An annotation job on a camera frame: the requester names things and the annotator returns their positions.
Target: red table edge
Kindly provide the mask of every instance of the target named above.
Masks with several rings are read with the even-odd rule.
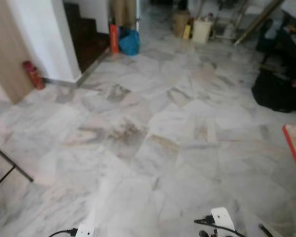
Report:
[[[291,152],[293,154],[293,157],[294,157],[294,160],[295,160],[295,163],[296,163],[296,150],[295,150],[295,147],[294,147],[294,145],[293,145],[293,143],[291,141],[291,138],[290,138],[290,136],[288,134],[288,131],[286,129],[286,124],[283,126],[283,132],[284,132],[284,135],[286,137],[287,143],[288,143],[288,145],[289,145],[289,147],[291,149]]]

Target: wooden door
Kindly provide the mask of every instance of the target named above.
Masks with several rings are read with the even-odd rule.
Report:
[[[22,62],[30,60],[6,0],[0,0],[0,85],[13,103],[33,88]]]

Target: electrical cord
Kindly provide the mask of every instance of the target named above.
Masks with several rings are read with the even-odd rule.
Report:
[[[53,236],[58,235],[58,234],[61,234],[61,233],[67,233],[67,234],[70,234],[70,236],[75,237],[75,235],[77,234],[77,232],[78,232],[78,229],[73,228],[73,229],[71,229],[71,230],[58,231],[58,232],[56,232],[56,233],[53,233],[53,234],[52,234],[51,236],[49,236],[49,237],[53,237]]]
[[[195,220],[194,222],[197,223],[197,224],[200,224],[200,225],[211,226],[211,227],[214,227],[214,228],[216,228],[216,229],[222,229],[222,230],[225,230],[225,231],[229,231],[229,232],[232,232],[232,233],[234,233],[234,234],[236,234],[236,235],[238,235],[238,236],[240,236],[240,237],[246,237],[246,236],[240,234],[239,232],[234,231],[234,230],[232,230],[232,229],[229,229],[229,228],[227,228],[227,227],[216,226],[216,225],[213,225],[213,224],[209,224],[209,223],[204,222],[203,220]]]

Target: white container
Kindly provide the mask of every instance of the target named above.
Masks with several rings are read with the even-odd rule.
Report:
[[[212,24],[212,22],[194,21],[193,41],[202,44],[207,43]]]

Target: black cable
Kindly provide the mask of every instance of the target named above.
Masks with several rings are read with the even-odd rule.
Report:
[[[53,233],[51,236],[49,236],[49,237],[53,237],[53,236],[55,236],[55,235],[58,235],[58,234],[61,234],[61,233],[67,233],[67,234],[70,234],[70,236],[75,236],[76,234],[77,234],[77,232],[78,232],[78,229],[76,229],[76,228],[73,228],[73,229],[71,229],[71,230],[64,230],[64,231],[58,231],[58,232],[56,232],[56,233]]]
[[[211,227],[214,227],[214,228],[216,228],[216,229],[223,229],[223,230],[225,230],[225,231],[232,232],[232,233],[234,233],[234,234],[236,234],[236,235],[238,235],[238,236],[240,236],[240,237],[246,237],[246,236],[240,234],[239,232],[236,232],[236,231],[234,231],[234,230],[232,230],[232,229],[229,229],[229,228],[227,228],[227,227],[216,226],[216,225],[213,225],[213,224],[208,224],[208,223],[203,222],[202,220],[195,220],[194,222],[197,223],[197,224],[200,224],[200,225],[204,225],[204,226],[211,226]]]
[[[70,230],[66,230],[66,231],[58,231],[58,232],[56,232],[56,233],[53,233],[51,236],[49,236],[49,237],[52,237],[52,236],[55,236],[55,235],[58,235],[58,234],[61,234],[61,233],[68,233],[68,231],[70,231]]]
[[[270,233],[270,231],[268,231],[268,229],[264,225],[259,224],[259,228],[267,235],[267,237],[273,237],[273,235]]]

